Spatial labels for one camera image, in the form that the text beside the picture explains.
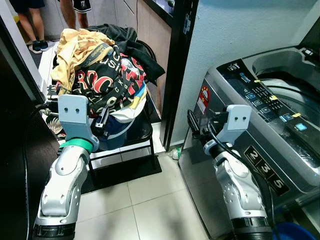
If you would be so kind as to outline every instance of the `floor mat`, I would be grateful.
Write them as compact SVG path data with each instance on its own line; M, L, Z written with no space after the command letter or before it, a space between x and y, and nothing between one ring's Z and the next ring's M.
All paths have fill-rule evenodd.
M39 53L39 54L34 54L32 51L30 51L30 54L31 54L31 57L36 65L36 68L38 69L39 66L40 66L40 62L41 62L41 57L42 57L42 53Z
M96 184L94 184L92 174L88 172L88 176L82 185L81 193L86 194L98 189L161 173L162 169L158 157L154 157L155 168L152 166L151 156L145 156L96 169L94 170Z

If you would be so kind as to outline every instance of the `plastic bottle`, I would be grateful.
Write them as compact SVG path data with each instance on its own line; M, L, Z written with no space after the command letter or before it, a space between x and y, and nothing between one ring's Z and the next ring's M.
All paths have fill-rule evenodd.
M174 160L178 160L180 158L180 155L181 155L181 147L176 147L172 149L171 152L169 152L169 156Z

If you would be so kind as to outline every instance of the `number label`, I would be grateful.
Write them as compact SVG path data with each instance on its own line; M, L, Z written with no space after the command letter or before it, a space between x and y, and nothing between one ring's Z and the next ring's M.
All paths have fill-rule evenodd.
M267 161L259 154L259 152L251 145L244 151L246 158L254 165L254 167L267 179L272 189L278 196L288 192L290 189L285 182L274 172Z
M274 180L273 182L274 182L274 185L277 186L277 188L282 188L285 185L284 182L281 181L280 179Z
M265 172L265 173L267 173L267 172L269 172L270 170L271 170L271 168L269 167L269 165L268 164L264 164L264 166L262 166L261 167L261 169Z

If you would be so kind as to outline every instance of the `red sticker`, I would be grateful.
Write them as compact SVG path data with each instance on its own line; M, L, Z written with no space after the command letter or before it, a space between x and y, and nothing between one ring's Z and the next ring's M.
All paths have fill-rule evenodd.
M198 104L202 114L205 113L205 110L209 104L209 101L210 101L210 91L207 86L203 86L201 88L201 91L199 93L199 98L197 101L197 104Z

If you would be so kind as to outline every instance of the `black shorts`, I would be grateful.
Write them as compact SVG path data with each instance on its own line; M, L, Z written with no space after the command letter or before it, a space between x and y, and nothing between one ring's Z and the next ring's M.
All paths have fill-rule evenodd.
M39 9L45 6L44 0L9 0L18 14L24 14L28 9Z
M73 0L73 9L80 14L89 12L91 10L90 1L89 0Z

